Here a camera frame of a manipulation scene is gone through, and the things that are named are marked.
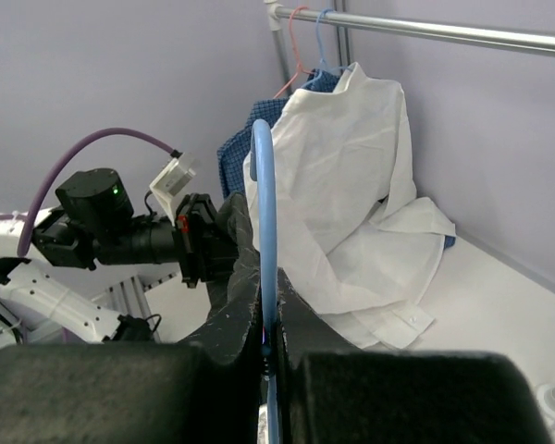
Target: pink hanger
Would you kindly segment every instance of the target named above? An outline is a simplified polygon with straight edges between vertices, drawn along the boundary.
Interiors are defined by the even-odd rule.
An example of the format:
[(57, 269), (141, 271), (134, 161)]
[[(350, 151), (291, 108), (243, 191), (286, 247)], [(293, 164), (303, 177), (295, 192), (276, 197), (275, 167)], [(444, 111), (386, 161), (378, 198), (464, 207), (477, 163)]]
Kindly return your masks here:
[(298, 14), (300, 11), (302, 11), (303, 9), (308, 9), (308, 6), (298, 6), (296, 9), (292, 11), (292, 13), (290, 14), (290, 19), (288, 20), (288, 30), (290, 31), (290, 38), (292, 40), (292, 51), (296, 59), (296, 72), (294, 73), (292, 78), (288, 80), (288, 83), (286, 83), (284, 87), (277, 92), (277, 94), (274, 96), (274, 99), (277, 99), (281, 94), (283, 94), (288, 89), (288, 87), (296, 79), (298, 79), (298, 76), (300, 76), (302, 73), (313, 74), (313, 71), (309, 71), (308, 69), (305, 69), (304, 66), (302, 65), (302, 61), (300, 59), (300, 52), (298, 51), (298, 44), (296, 43), (296, 37), (294, 36), (294, 29), (292, 28), (292, 22), (294, 21), (294, 16)]

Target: clothing rack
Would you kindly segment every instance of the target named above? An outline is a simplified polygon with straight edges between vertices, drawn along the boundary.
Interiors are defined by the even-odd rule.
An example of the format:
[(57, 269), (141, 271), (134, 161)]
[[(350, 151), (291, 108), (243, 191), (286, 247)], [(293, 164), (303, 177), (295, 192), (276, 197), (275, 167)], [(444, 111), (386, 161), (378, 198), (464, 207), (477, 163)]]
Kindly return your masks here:
[[(284, 7), (276, 0), (265, 0), (269, 15), (270, 29), (274, 33), (279, 64), (282, 76), (287, 82), (290, 79), (288, 58), (281, 30), (281, 19), (288, 19), (294, 11), (291, 7)], [(304, 9), (298, 12), (295, 20), (316, 21), (320, 11)], [(420, 37), (442, 42), (470, 44), (515, 52), (555, 56), (555, 33), (537, 33), (533, 31), (495, 30), (488, 28), (474, 28), (468, 26), (429, 23), (416, 20), (401, 20), (396, 18), (380, 18), (348, 14), (345, 12), (327, 12), (321, 23), (334, 25), (343, 29), (387, 32), (392, 34)], [(350, 46), (347, 34), (338, 33), (338, 52), (341, 47)]]
[[(288, 56), (284, 44), (281, 20), (288, 19), (293, 8), (284, 7), (278, 0), (264, 0), (269, 16), (269, 27), (274, 34), (277, 55), (284, 83), (290, 80)], [(386, 32), (391, 34), (419, 37), (449, 43), (469, 44), (513, 52), (529, 53), (542, 56), (555, 56), (555, 33), (538, 33), (534, 31), (516, 31), (476, 28), (462, 25), (429, 23), (416, 20), (380, 18), (348, 14), (346, 0), (333, 0), (333, 12), (327, 12), (319, 20), (321, 23), (338, 27), (337, 50), (341, 65), (352, 61), (352, 49), (347, 29)], [(293, 19), (315, 22), (320, 11), (304, 9)], [(536, 391), (541, 410), (555, 422), (555, 386), (546, 384)]]

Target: light purple wall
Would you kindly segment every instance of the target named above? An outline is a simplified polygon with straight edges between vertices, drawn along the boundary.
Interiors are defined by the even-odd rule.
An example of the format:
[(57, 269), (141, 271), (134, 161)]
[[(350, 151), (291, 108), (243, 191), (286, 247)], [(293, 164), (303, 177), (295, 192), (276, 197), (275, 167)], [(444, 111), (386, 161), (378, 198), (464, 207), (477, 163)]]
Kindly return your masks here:
[[(555, 0), (353, 0), (380, 17), (555, 32)], [(355, 60), (401, 82), (420, 192), (459, 230), (555, 286), (555, 58), (353, 31)]]
[[(0, 211), (28, 207), (57, 157), (110, 126), (195, 153), (202, 167), (191, 189), (218, 202), (216, 149), (278, 83), (262, 2), (0, 0)], [(119, 137), (95, 143), (66, 173), (114, 167), (142, 212), (166, 161)], [(62, 276), (90, 294), (133, 272)]]

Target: light blue hanger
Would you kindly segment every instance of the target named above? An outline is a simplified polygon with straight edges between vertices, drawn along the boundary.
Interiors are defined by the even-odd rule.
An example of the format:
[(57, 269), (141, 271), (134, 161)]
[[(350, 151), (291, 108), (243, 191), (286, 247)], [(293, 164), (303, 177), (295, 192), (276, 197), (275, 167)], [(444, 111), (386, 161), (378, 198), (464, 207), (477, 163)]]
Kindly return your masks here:
[(323, 45), (323, 39), (321, 37), (321, 31), (320, 31), (321, 19), (327, 14), (327, 12), (333, 12), (333, 11), (335, 11), (335, 9), (331, 9), (329, 7), (326, 7), (325, 9), (323, 9), (319, 13), (318, 17), (316, 18), (316, 22), (314, 23), (314, 33), (316, 35), (316, 42), (318, 43), (318, 54), (320, 56), (318, 75), (316, 77), (314, 77), (314, 79), (308, 80), (306, 83), (304, 83), (304, 85), (301, 86), (301, 88), (308, 88), (309, 86), (311, 86), (315, 82), (319, 81), (321, 79), (321, 77), (323, 77), (323, 71), (329, 72), (329, 71), (332, 71), (332, 70), (335, 70), (335, 69), (350, 69), (350, 67), (334, 67), (334, 68), (331, 68), (328, 65), (327, 58), (325, 56), (325, 46)]
[(261, 308), (265, 329), (262, 354), (267, 362), (267, 424), (269, 443), (279, 443), (278, 383), (275, 347), (278, 323), (278, 216), (276, 208), (276, 169), (271, 129), (262, 119), (253, 123), (251, 137), (251, 179), (257, 182), (259, 206), (259, 255), (261, 259)]

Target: white table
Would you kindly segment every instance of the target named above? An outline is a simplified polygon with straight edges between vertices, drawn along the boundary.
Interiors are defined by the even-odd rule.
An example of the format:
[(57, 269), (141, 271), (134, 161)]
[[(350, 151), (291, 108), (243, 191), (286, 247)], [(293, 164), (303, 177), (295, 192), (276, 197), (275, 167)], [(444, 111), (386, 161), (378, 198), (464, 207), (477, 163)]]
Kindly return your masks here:
[(204, 324), (210, 311), (205, 284), (190, 290), (181, 276), (171, 278), (145, 292), (151, 313), (162, 315), (158, 328), (161, 342), (177, 342)]
[(499, 352), (531, 389), (555, 383), (555, 294), (474, 245), (444, 253), (421, 306), (437, 321), (412, 350)]

